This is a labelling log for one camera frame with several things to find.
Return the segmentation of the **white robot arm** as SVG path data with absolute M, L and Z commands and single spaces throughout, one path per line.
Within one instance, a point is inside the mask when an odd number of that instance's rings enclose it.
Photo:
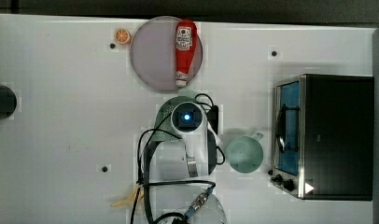
M 165 117 L 144 158 L 144 206 L 149 224 L 228 224 L 209 179 L 219 139 L 205 110 L 178 103 Z

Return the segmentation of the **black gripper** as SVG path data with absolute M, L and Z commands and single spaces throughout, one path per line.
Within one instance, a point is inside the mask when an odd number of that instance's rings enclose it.
M 211 108 L 208 110 L 207 120 L 211 125 L 213 131 L 217 133 L 219 125 L 219 109 L 217 105 L 212 105 Z

